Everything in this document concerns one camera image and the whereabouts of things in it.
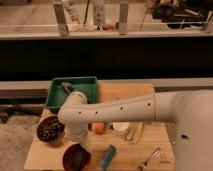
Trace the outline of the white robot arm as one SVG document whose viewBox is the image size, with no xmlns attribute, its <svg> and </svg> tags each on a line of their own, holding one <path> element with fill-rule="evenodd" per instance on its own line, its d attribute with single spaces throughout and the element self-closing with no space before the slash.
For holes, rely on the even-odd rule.
<svg viewBox="0 0 213 171">
<path fill-rule="evenodd" d="M 58 119 L 74 142 L 84 141 L 93 122 L 172 122 L 175 170 L 213 171 L 213 90 L 158 92 L 96 104 L 73 92 Z"/>
</svg>

